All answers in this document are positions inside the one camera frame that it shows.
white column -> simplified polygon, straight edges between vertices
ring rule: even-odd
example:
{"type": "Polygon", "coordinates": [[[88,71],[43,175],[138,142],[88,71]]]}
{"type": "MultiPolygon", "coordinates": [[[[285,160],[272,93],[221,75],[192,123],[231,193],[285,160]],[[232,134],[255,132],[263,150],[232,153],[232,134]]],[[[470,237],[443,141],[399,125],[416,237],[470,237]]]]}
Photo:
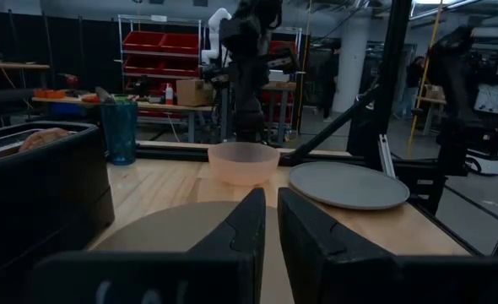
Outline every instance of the white column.
{"type": "Polygon", "coordinates": [[[366,16],[353,17],[342,25],[338,90],[333,97],[333,111],[346,111],[358,95],[370,25],[371,18],[366,16]]]}

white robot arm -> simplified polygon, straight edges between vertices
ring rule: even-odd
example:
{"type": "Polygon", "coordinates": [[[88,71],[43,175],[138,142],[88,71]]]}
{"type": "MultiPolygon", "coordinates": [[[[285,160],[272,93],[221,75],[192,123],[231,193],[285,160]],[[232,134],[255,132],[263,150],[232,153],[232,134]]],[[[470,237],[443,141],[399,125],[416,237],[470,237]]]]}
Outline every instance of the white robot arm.
{"type": "MultiPolygon", "coordinates": [[[[202,51],[202,60],[204,64],[210,64],[211,59],[216,59],[217,57],[219,57],[220,47],[222,53],[221,62],[225,61],[226,48],[224,46],[221,46],[219,42],[219,24],[221,23],[222,19],[230,20],[231,18],[232,16],[226,9],[220,8],[208,20],[209,45],[211,49],[202,51]]],[[[226,65],[228,65],[228,62],[230,62],[229,58],[226,60],[226,65]]]]}

blue cup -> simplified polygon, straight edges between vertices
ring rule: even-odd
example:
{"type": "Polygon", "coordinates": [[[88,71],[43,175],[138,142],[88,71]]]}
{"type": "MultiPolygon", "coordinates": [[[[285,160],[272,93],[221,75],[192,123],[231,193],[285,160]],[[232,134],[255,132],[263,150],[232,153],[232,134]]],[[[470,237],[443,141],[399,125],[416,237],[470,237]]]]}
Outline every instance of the blue cup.
{"type": "Polygon", "coordinates": [[[114,165],[130,165],[137,159],[137,113],[136,102],[100,105],[108,159],[114,165]]]}

translucent bowl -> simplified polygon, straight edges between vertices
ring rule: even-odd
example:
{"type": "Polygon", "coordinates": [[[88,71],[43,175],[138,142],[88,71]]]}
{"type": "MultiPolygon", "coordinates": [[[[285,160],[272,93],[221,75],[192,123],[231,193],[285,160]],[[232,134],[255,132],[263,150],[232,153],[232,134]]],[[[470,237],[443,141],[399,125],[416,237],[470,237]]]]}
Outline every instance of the translucent bowl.
{"type": "Polygon", "coordinates": [[[280,153],[263,144],[222,143],[208,149],[209,164],[223,182],[252,186],[267,181],[277,170],[280,153]]]}

gray plate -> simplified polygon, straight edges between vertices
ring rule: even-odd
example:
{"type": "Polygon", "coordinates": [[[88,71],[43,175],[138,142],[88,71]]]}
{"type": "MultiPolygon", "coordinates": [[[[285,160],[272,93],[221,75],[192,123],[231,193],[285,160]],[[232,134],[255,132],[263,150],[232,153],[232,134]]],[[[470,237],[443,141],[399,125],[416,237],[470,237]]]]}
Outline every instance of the gray plate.
{"type": "Polygon", "coordinates": [[[362,166],[318,161],[290,170],[290,185],[316,201],[333,206],[378,210],[404,203],[410,191],[399,180],[362,166]]]}

